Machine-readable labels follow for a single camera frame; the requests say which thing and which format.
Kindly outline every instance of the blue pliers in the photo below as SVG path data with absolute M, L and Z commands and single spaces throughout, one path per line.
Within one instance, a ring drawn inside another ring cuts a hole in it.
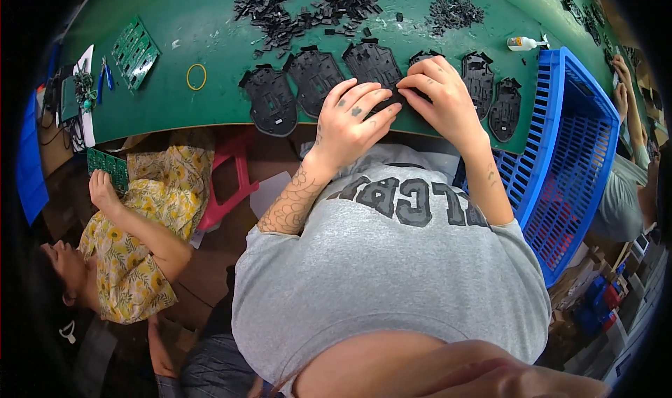
M 112 70 L 110 70 L 110 67 L 107 65 L 107 58 L 105 58 L 105 56 L 103 56 L 103 66 L 100 69 L 100 77 L 98 77 L 98 105 L 103 103 L 103 74 L 105 74 L 105 79 L 107 80 L 107 88 L 112 90 L 114 88 L 114 82 L 112 81 Z

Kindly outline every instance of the blue plastic basket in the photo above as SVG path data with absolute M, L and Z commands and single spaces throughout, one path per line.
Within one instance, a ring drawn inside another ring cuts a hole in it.
M 539 69 L 548 68 L 565 83 L 559 95 L 562 118 L 550 167 L 523 228 L 547 288 L 578 250 L 600 205 L 619 123 L 609 97 L 570 50 L 542 51 Z
M 525 151 L 492 153 L 547 288 L 588 232 L 617 140 L 618 113 L 593 76 L 567 48 L 541 50 Z M 468 192 L 464 169 L 454 184 Z

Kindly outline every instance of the yellow floral dress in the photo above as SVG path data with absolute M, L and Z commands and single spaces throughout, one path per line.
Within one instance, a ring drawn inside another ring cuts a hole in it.
M 128 192 L 122 203 L 185 241 L 203 217 L 210 195 L 214 140 L 206 128 L 175 131 L 171 147 L 127 157 Z M 177 302 L 151 251 L 97 212 L 78 249 L 97 256 L 100 314 L 116 323 L 147 319 Z

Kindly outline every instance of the arm tattoo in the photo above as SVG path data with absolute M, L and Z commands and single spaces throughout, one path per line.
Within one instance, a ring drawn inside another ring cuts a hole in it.
M 287 235 L 299 233 L 308 212 L 326 184 L 316 184 L 315 178 L 307 175 L 301 165 L 292 181 L 275 199 L 257 223 L 261 232 L 278 232 Z
M 315 134 L 315 145 L 319 146 L 320 142 L 322 142 L 322 125 L 320 125 L 320 123 L 317 123 L 317 134 Z

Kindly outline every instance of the green pcb strip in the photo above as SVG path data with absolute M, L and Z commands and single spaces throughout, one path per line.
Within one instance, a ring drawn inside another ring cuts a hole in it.
M 112 177 L 112 185 L 115 190 L 120 193 L 128 191 L 128 169 L 126 168 L 125 160 L 88 147 L 86 150 L 86 161 L 89 176 L 91 176 L 95 169 L 104 170 Z
M 112 47 L 112 57 L 131 91 L 138 90 L 160 54 L 138 16 L 124 28 Z

